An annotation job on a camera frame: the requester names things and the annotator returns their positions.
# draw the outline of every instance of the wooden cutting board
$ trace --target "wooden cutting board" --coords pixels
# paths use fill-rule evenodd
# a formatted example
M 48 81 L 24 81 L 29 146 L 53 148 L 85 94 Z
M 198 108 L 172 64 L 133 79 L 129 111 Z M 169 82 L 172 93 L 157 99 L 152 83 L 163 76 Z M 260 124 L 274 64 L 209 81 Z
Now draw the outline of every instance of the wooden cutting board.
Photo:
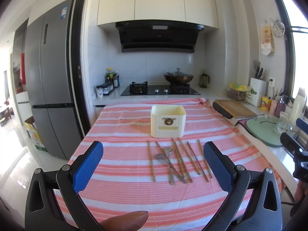
M 234 118 L 256 117 L 256 114 L 235 100 L 215 100 L 224 110 Z

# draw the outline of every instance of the range hood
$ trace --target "range hood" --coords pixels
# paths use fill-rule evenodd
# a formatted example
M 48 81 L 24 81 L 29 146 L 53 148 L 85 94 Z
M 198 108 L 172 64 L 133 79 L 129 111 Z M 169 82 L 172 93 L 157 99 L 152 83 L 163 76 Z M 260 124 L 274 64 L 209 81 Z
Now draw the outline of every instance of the range hood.
M 122 21 L 115 24 L 122 52 L 176 51 L 194 53 L 201 24 L 165 20 Z

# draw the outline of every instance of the blue and white sticker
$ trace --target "blue and white sticker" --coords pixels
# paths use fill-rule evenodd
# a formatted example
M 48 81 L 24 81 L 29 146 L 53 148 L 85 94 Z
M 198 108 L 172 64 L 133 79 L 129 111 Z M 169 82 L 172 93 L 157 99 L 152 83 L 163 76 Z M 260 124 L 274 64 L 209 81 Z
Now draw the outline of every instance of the blue and white sticker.
M 60 19 L 63 19 L 66 17 L 66 11 L 67 11 L 67 6 L 63 7 L 62 8 L 62 12 L 61 12 L 61 17 Z

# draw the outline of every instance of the refrigerator door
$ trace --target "refrigerator door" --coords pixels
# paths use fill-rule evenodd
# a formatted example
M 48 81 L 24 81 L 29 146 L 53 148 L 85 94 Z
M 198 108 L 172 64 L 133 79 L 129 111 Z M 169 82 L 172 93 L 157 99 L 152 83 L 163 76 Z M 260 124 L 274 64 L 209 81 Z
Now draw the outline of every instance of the refrigerator door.
M 49 117 L 54 132 L 67 160 L 73 155 L 81 143 L 73 108 L 49 108 Z
M 32 108 L 32 113 L 38 133 L 48 153 L 55 157 L 66 159 L 54 133 L 47 108 Z
M 40 69 L 40 43 L 44 15 L 27 27 L 25 41 L 25 73 L 30 105 L 46 104 Z
M 45 13 L 41 36 L 41 75 L 46 104 L 71 103 L 68 36 L 73 0 Z

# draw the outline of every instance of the cream plastic container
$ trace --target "cream plastic container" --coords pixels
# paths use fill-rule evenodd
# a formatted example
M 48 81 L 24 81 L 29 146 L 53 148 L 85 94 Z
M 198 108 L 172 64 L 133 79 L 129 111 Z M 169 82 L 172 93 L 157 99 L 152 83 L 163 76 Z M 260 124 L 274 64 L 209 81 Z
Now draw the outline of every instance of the cream plastic container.
M 184 134 L 186 112 L 178 105 L 154 105 L 151 110 L 151 136 L 176 138 Z

